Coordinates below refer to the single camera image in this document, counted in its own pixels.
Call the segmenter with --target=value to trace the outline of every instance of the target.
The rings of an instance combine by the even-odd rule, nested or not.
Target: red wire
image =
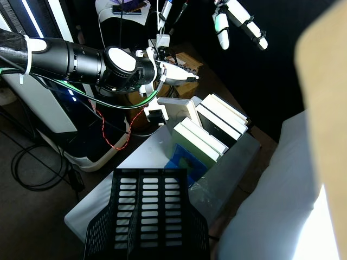
[[[130,126],[129,126],[129,131],[128,131],[128,137],[126,139],[126,143],[121,147],[121,148],[117,148],[117,147],[114,147],[110,141],[108,140],[108,138],[106,137],[106,134],[105,134],[105,118],[103,117],[103,115],[100,113],[100,111],[97,110],[97,108],[91,103],[92,107],[95,109],[95,111],[99,114],[99,116],[101,116],[102,118],[102,127],[101,127],[101,132],[102,132],[102,137],[105,139],[105,141],[115,150],[118,150],[118,151],[121,151],[123,150],[125,147],[128,146],[128,143],[129,143],[129,139],[130,139],[130,134],[131,134],[131,126],[132,124],[134,123],[135,119],[142,113],[142,111],[145,109],[141,109],[141,111],[139,113],[137,113],[137,115],[131,120],[131,123],[130,123]]]

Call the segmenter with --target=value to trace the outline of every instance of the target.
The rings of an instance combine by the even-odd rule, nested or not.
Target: white circular cap
[[[136,67],[136,60],[125,51],[118,48],[108,50],[111,61],[119,68],[132,72]]]

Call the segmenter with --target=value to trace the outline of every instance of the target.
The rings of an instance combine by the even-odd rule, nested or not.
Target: white book
[[[241,134],[233,129],[231,126],[229,126],[227,123],[223,122],[221,119],[219,119],[216,115],[208,111],[206,108],[204,108],[202,105],[198,105],[196,107],[196,110],[201,113],[205,118],[207,118],[211,123],[219,127],[221,130],[223,130],[225,133],[227,133],[229,136],[234,138],[235,140],[238,140],[241,137]]]
[[[235,108],[233,108],[231,105],[229,105],[228,103],[226,103],[224,100],[222,100],[221,98],[219,98],[218,96],[216,96],[215,94],[212,94],[212,98],[214,98],[215,100],[217,100],[220,104],[222,104],[223,106],[225,106],[226,108],[228,108],[229,110],[231,110],[235,115],[237,115],[239,118],[241,118],[245,124],[248,123],[247,121],[247,117],[245,115],[243,115],[241,112],[239,112],[238,110],[236,110]]]
[[[228,125],[232,126],[235,130],[240,133],[245,133],[248,127],[245,126],[245,122],[235,115],[228,108],[223,106],[217,100],[215,100],[211,95],[208,95],[202,102],[202,105],[207,107],[210,111],[216,114],[220,119],[225,121]]]
[[[220,155],[223,155],[228,150],[226,145],[210,135],[205,129],[195,124],[189,118],[185,118],[181,124],[214,150],[219,152]]]
[[[194,123],[201,125],[200,118],[196,113],[194,102],[190,99],[172,99],[168,97],[159,97],[159,105],[165,105],[169,120],[181,122],[189,117]]]
[[[172,140],[187,149],[208,168],[212,167],[221,156],[181,123],[173,128]]]

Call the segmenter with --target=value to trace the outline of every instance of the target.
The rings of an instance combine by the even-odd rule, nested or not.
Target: led light strip
[[[42,34],[42,31],[41,31],[40,27],[37,24],[37,21],[36,21],[34,15],[33,15],[33,12],[31,12],[31,9],[30,9],[30,7],[29,7],[29,5],[27,3],[27,0],[22,0],[22,3],[24,5],[24,7],[25,7],[25,9],[26,9],[26,11],[27,11],[27,13],[28,13],[28,15],[29,15],[29,17],[30,17],[30,19],[31,19],[31,21],[32,21],[32,23],[33,23],[37,33],[38,33],[38,35],[39,35],[39,37],[43,38],[44,36]]]

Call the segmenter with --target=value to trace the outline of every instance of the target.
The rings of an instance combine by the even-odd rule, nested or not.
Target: smartphone
[[[121,15],[121,7],[119,5],[113,5],[112,6],[112,13],[114,15]],[[123,10],[123,15],[141,15],[141,9],[131,11],[131,12],[126,12]]]

